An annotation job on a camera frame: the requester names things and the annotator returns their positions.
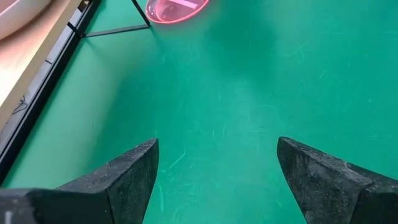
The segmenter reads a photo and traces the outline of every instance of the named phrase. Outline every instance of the green table surface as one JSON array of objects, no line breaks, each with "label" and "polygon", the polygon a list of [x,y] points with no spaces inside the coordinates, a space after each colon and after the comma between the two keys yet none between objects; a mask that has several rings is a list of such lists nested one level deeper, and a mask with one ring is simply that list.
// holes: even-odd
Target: green table surface
[{"label": "green table surface", "polygon": [[[142,23],[104,0],[90,30]],[[278,137],[398,179],[397,60],[395,0],[211,0],[83,39],[3,187],[53,188],[157,137],[145,223],[305,223]]]}]

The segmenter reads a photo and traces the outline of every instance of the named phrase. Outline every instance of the wooden board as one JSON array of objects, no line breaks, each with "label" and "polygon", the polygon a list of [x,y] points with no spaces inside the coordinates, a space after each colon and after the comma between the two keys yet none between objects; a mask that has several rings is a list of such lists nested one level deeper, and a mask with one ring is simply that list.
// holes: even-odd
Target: wooden board
[{"label": "wooden board", "polygon": [[0,129],[51,51],[81,0],[54,0],[28,26],[0,40]]}]

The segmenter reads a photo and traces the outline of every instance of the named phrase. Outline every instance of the white bowl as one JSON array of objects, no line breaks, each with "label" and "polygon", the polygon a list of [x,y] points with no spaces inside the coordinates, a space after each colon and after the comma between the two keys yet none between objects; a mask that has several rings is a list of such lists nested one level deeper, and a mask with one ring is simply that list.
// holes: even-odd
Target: white bowl
[{"label": "white bowl", "polygon": [[0,0],[0,40],[37,16],[50,0]]}]

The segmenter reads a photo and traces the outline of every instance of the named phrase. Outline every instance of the green felt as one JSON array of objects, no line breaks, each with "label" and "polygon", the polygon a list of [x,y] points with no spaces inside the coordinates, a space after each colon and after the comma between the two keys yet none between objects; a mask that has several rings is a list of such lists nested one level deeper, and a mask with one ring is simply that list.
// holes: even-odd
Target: green felt
[{"label": "green felt", "polygon": [[[127,5],[92,29],[128,26]],[[278,137],[398,179],[397,58],[395,0],[211,0],[84,39],[4,186],[56,187],[157,137],[145,223],[305,223]]]}]

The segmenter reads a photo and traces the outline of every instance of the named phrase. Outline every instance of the black metal frame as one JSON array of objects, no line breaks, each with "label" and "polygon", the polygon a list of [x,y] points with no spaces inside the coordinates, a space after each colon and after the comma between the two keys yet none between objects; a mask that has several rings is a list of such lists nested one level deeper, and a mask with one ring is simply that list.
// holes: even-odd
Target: black metal frame
[{"label": "black metal frame", "polygon": [[38,90],[33,96],[32,101],[29,103],[25,113],[20,119],[18,125],[11,134],[11,137],[7,140],[6,145],[0,151],[0,184],[4,182],[7,177],[9,170],[11,169],[14,161],[16,160],[19,152],[26,139],[29,137],[37,119],[40,116],[46,102],[50,98],[59,78],[61,77],[64,69],[66,68],[69,60],[71,59],[75,49],[77,48],[79,41],[84,37],[94,37],[106,34],[116,34],[120,32],[127,32],[132,30],[146,29],[150,27],[150,22],[146,18],[144,12],[138,5],[136,0],[132,0],[139,14],[145,20],[145,25],[131,26],[119,29],[106,30],[101,32],[93,32],[85,34],[86,28],[93,18],[101,0],[90,0],[85,10],[77,22],[76,26],[68,23],[68,27],[71,28],[72,33],[62,47],[59,55],[53,63],[51,68],[46,74],[43,82],[40,84]]}]

